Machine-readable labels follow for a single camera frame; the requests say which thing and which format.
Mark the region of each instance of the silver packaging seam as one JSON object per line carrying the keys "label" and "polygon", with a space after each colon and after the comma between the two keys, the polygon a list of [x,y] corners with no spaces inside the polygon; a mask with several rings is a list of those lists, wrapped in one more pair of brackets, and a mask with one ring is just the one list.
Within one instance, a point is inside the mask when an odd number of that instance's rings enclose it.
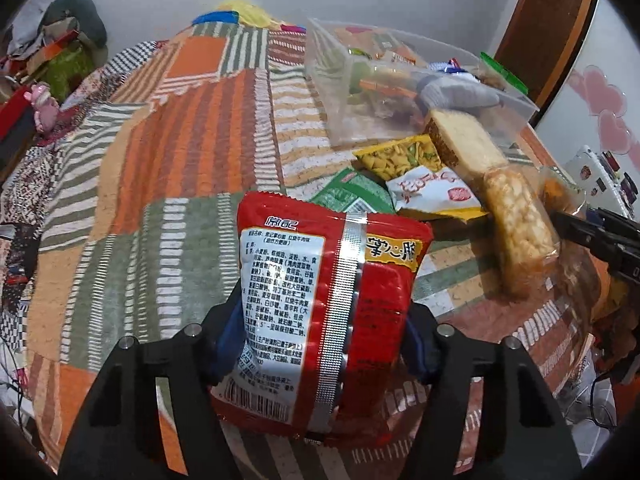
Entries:
{"label": "silver packaging seam", "polygon": [[344,386],[353,316],[367,247],[367,215],[347,214],[329,288],[319,344],[319,381],[307,429],[329,433]]}

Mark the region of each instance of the bread slice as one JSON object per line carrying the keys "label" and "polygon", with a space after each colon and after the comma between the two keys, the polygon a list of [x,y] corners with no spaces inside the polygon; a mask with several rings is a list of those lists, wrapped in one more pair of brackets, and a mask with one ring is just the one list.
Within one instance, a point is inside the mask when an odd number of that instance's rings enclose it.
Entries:
{"label": "bread slice", "polygon": [[452,110],[431,110],[424,132],[431,136],[442,162],[474,191],[491,168],[507,165],[507,159],[473,115]]}

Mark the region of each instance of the wooden door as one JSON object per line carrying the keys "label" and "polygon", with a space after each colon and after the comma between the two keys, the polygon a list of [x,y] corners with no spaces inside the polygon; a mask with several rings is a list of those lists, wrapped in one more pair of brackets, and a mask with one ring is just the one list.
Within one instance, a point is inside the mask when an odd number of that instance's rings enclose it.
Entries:
{"label": "wooden door", "polygon": [[529,88],[540,109],[562,85],[596,0],[518,0],[495,59]]}

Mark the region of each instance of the stuffed toy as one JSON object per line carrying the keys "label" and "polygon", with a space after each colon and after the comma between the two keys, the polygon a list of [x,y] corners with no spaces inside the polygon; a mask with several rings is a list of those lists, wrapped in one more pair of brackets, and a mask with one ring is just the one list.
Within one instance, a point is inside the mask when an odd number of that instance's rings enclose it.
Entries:
{"label": "stuffed toy", "polygon": [[50,132],[56,125],[56,118],[60,111],[58,102],[51,97],[49,85],[37,83],[31,87],[31,92],[25,92],[24,98],[31,103],[35,110],[33,121],[36,123],[36,130],[41,134]]}

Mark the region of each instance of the refrigerator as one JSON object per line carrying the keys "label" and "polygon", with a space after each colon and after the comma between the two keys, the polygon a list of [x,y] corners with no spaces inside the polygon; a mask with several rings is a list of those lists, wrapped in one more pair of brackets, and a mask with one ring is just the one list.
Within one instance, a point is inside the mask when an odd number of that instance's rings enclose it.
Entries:
{"label": "refrigerator", "polygon": [[[611,152],[618,175],[640,183],[640,48],[609,0],[598,0],[584,43],[567,79],[536,126],[536,133],[565,169],[577,167],[588,146],[593,153]],[[602,168],[592,168],[594,172]],[[580,171],[572,177],[580,185]],[[588,202],[604,195],[584,182]],[[636,206],[638,218],[640,208]]]}

